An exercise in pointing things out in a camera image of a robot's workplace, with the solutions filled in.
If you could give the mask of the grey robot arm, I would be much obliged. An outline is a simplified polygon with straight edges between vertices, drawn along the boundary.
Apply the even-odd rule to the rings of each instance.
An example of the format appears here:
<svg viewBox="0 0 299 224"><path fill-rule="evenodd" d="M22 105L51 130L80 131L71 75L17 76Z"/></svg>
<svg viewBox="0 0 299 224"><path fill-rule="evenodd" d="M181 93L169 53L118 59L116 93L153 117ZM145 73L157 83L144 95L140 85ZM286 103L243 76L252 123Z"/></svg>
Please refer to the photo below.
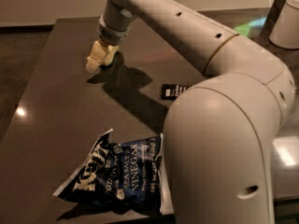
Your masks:
<svg viewBox="0 0 299 224"><path fill-rule="evenodd" d="M205 76L164 120L177 224L275 224L270 150L294 104L289 68L173 0L108 1L142 19Z"/></svg>

